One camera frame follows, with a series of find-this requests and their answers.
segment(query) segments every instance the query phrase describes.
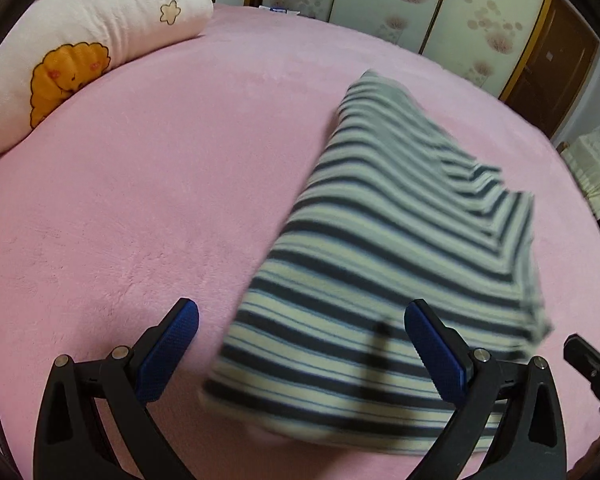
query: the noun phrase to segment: blue gripper pad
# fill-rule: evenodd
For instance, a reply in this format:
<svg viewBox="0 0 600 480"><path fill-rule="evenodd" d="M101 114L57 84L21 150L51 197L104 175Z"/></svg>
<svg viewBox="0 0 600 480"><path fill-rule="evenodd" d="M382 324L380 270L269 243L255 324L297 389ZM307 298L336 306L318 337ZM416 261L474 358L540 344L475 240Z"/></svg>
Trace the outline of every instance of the blue gripper pad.
<svg viewBox="0 0 600 480"><path fill-rule="evenodd" d="M147 330L136 347L152 344L136 374L136 397L146 404L160 398L200 325L198 306L182 298L160 325Z"/></svg>
<svg viewBox="0 0 600 480"><path fill-rule="evenodd" d="M423 300L412 301L407 306L404 329L442 400L453 403L456 408L464 405L469 378L467 370L447 344L445 331L450 329Z"/></svg>

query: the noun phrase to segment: white cushion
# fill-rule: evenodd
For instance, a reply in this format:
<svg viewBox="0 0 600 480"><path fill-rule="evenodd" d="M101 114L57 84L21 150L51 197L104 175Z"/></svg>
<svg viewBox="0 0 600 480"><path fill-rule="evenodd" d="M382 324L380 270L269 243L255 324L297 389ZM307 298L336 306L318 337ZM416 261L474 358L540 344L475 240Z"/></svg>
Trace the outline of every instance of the white cushion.
<svg viewBox="0 0 600 480"><path fill-rule="evenodd" d="M198 35L211 0L36 0L0 45L0 152L80 88Z"/></svg>
<svg viewBox="0 0 600 480"><path fill-rule="evenodd" d="M600 126L579 136L562 152L562 158L573 173L593 214L600 219Z"/></svg>

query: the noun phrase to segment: striped cloth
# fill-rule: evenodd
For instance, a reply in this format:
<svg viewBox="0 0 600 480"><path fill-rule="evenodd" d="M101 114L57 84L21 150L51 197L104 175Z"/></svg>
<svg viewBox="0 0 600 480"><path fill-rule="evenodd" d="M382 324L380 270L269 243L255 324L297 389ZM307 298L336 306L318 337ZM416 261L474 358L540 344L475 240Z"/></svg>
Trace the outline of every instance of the striped cloth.
<svg viewBox="0 0 600 480"><path fill-rule="evenodd" d="M452 413L404 331L424 298L470 346L530 357L550 328L533 197L464 153L398 83L367 72L255 275L203 402L269 431L426 452ZM502 407L478 449L488 447Z"/></svg>

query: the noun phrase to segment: pink fleece blanket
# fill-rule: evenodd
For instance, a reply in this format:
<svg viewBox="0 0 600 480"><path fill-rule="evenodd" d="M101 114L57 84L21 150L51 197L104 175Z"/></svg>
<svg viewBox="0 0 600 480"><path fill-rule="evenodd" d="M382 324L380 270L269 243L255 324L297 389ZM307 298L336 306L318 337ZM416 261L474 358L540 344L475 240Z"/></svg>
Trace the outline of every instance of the pink fleece blanket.
<svg viewBox="0 0 600 480"><path fill-rule="evenodd" d="M391 44L218 6L202 37L103 76L0 157L0 410L26 479L53 359L101 358L132 344L181 296L198 302L202 325L150 411L197 478L408 475L418 457L268 439L198 402L336 106L369 68L401 81L465 150L502 167L507 187L535 193L534 251L556 327L541 353L557 382L570 463L584 453L600 415L587 383L563 362L562 343L579 332L600 348L600 234L545 137L470 83Z"/></svg>

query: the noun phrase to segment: metal bolt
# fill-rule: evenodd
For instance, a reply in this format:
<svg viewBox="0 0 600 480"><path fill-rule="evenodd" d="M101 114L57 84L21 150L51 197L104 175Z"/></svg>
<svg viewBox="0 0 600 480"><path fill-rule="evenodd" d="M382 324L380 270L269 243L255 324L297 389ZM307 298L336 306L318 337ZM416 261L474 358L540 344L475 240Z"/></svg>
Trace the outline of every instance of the metal bolt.
<svg viewBox="0 0 600 480"><path fill-rule="evenodd" d="M487 352L484 348L476 348L474 350L474 357L478 359L481 363L487 362L491 359L491 354Z"/></svg>
<svg viewBox="0 0 600 480"><path fill-rule="evenodd" d="M549 367L549 363L546 361L546 359L540 356L534 357L534 364L541 370Z"/></svg>
<svg viewBox="0 0 600 480"><path fill-rule="evenodd" d="M113 352L111 352L111 357L117 360L124 359L128 355L129 348L127 346L117 346L113 349Z"/></svg>
<svg viewBox="0 0 600 480"><path fill-rule="evenodd" d="M69 356L62 354L62 355L59 355L58 357L56 357L56 360L54 361L54 364L58 368L62 368L68 362L69 362Z"/></svg>

